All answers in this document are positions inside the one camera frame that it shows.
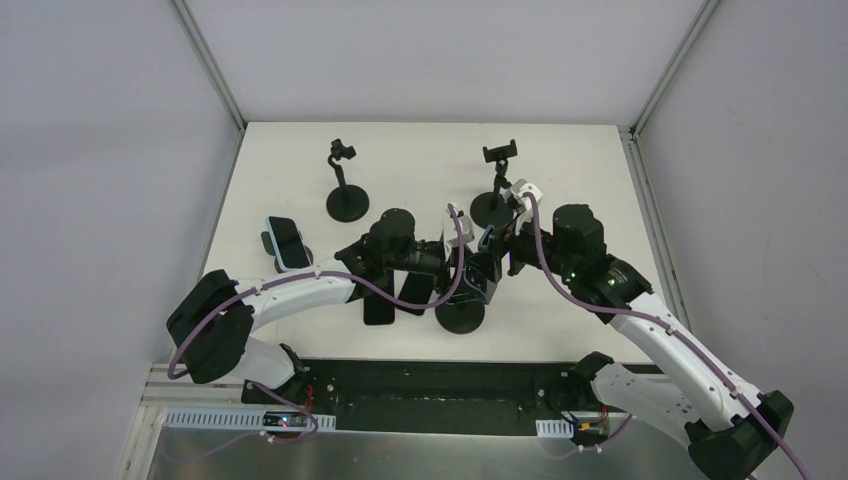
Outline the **black phone stand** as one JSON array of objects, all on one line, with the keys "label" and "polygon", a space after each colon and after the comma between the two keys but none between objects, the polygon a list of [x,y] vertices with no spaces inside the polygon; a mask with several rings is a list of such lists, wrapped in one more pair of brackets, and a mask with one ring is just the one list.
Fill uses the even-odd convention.
[{"label": "black phone stand", "polygon": [[450,300],[435,308],[440,326],[457,335],[469,334],[483,323],[486,313],[484,300],[468,295],[454,295]]},{"label": "black phone stand", "polygon": [[500,229],[513,219],[513,210],[508,205],[502,193],[511,187],[507,179],[509,159],[518,155],[517,143],[514,139],[499,147],[483,147],[483,157],[486,163],[494,165],[495,176],[491,191],[477,195],[471,203],[470,214],[472,221],[485,229],[493,227]]},{"label": "black phone stand", "polygon": [[351,223],[362,218],[369,210],[370,199],[361,187],[346,181],[340,161],[350,160],[356,156],[353,146],[345,146],[340,139],[331,142],[328,165],[333,169],[338,186],[333,189],[326,199],[325,207],[328,215],[335,221]]}]

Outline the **black phone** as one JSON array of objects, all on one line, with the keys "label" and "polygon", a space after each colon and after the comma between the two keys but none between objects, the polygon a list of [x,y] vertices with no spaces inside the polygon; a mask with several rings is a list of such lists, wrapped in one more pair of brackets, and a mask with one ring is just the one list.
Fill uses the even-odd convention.
[{"label": "black phone", "polygon": [[395,304],[376,293],[363,298],[363,322],[366,326],[387,326],[396,320]]}]

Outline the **blue-cased phone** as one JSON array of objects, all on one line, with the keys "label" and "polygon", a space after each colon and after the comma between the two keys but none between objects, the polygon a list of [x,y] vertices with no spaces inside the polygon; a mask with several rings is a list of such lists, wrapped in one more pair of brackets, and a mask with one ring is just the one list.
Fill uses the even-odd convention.
[{"label": "blue-cased phone", "polygon": [[490,251],[496,243],[495,240],[495,227],[490,224],[488,225],[478,239],[477,251],[478,252],[487,252]]}]

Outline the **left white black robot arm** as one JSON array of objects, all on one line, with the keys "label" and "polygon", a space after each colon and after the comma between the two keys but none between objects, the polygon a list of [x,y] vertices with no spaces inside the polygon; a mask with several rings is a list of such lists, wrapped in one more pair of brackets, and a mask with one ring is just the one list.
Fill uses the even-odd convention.
[{"label": "left white black robot arm", "polygon": [[[176,351],[167,376],[207,384],[234,376],[266,386],[281,404],[297,402],[305,378],[281,346],[254,337],[256,329],[313,308],[377,297],[406,310],[424,311],[451,302],[463,280],[474,238],[469,216],[448,205],[449,225],[437,241],[418,241],[410,212],[393,208],[370,230],[332,258],[280,273],[268,280],[232,279],[225,270],[205,274],[166,321]],[[391,271],[434,279],[436,300],[403,300],[387,292]]]}]

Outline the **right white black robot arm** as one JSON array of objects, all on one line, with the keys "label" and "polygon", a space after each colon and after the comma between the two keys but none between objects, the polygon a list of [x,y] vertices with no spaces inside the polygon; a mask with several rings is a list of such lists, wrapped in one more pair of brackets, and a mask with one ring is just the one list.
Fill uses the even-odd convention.
[{"label": "right white black robot arm", "polygon": [[538,200],[505,201],[483,225],[477,252],[512,273],[543,272],[567,301],[595,314],[628,339],[666,376],[641,380],[600,353],[571,371],[569,400],[583,410],[599,403],[640,418],[688,453],[710,479],[747,479],[776,450],[794,413],[782,392],[765,392],[735,373],[666,307],[650,282],[610,254],[602,223],[585,204],[556,209],[552,227],[537,218]]}]

